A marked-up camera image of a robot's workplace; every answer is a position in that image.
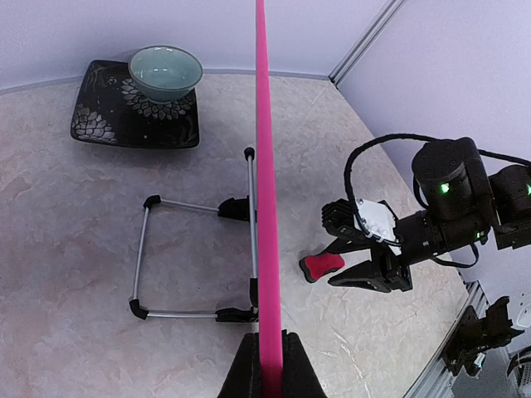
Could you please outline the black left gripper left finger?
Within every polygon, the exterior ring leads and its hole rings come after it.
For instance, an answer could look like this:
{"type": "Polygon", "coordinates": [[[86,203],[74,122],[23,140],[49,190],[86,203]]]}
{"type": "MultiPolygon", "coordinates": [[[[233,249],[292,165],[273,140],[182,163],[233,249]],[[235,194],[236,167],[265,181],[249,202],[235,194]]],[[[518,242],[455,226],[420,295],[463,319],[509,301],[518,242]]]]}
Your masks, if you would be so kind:
{"type": "Polygon", "coordinates": [[[218,398],[261,398],[262,371],[259,335],[247,333],[241,340],[218,398]]]}

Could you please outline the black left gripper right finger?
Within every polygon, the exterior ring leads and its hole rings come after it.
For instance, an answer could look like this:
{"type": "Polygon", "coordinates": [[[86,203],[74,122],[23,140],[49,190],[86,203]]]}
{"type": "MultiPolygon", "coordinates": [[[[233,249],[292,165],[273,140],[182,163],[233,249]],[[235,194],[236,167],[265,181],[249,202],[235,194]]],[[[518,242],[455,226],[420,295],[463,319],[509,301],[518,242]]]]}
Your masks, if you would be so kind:
{"type": "Polygon", "coordinates": [[[295,332],[282,331],[284,398],[326,398],[300,337],[295,332]]]}

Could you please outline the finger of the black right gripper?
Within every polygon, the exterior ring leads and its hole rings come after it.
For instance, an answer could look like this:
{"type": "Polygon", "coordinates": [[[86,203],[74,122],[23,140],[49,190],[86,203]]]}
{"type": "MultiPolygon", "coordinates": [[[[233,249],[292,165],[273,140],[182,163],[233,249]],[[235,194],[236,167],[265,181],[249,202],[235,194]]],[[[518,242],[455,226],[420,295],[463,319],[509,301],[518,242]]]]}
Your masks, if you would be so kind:
{"type": "Polygon", "coordinates": [[[366,260],[336,274],[328,280],[328,284],[334,287],[384,290],[382,273],[372,260],[366,260]]]}
{"type": "Polygon", "coordinates": [[[344,239],[338,237],[326,246],[319,256],[342,255],[351,252],[367,250],[371,247],[370,240],[362,236],[361,238],[344,239]]]}

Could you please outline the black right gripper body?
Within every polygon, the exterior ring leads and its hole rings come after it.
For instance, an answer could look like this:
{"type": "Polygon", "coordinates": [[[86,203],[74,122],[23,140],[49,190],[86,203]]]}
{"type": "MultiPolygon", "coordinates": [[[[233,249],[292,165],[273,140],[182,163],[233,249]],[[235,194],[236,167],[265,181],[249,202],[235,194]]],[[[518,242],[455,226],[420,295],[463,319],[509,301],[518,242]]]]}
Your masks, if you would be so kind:
{"type": "Polygon", "coordinates": [[[370,284],[379,293],[393,290],[412,290],[412,276],[408,265],[386,245],[373,245],[370,249],[372,276],[370,284]]]}

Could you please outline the pink framed whiteboard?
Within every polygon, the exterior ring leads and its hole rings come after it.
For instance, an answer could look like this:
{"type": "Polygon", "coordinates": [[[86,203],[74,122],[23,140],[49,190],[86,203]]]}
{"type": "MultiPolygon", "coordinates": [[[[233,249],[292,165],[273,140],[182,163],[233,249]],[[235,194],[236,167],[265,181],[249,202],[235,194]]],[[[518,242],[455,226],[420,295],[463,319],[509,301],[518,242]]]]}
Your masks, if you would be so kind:
{"type": "Polygon", "coordinates": [[[282,396],[283,348],[266,7],[256,2],[256,185],[262,395],[282,396]]]}

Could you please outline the red black whiteboard eraser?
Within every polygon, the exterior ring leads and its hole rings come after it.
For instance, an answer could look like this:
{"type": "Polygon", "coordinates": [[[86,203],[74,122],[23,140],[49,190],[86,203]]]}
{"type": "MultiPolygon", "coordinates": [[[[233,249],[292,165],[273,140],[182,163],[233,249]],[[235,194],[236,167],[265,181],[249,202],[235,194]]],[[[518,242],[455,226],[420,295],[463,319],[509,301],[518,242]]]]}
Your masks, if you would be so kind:
{"type": "Polygon", "coordinates": [[[315,283],[326,274],[336,272],[344,267],[341,255],[324,253],[309,255],[299,261],[299,267],[308,283],[315,283]]]}

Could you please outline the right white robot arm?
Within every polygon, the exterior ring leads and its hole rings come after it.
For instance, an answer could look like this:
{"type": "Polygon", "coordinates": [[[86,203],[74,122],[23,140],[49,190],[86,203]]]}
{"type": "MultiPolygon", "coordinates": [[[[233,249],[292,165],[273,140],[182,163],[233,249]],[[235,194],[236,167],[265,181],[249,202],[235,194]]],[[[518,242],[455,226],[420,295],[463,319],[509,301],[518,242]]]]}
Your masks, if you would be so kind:
{"type": "Polygon", "coordinates": [[[494,233],[498,249],[513,250],[530,243],[530,163],[490,153],[471,138],[438,139],[410,133],[375,138],[354,149],[343,172],[346,199],[322,210],[323,226],[340,244],[329,254],[369,250],[371,258],[331,277],[336,287],[389,293],[412,289],[411,265],[432,260],[451,262],[441,255],[477,246],[494,233]],[[351,174],[358,156],[373,146],[394,139],[424,143],[412,159],[414,192],[422,210],[396,220],[394,236],[368,228],[361,202],[353,193],[351,174]]]}

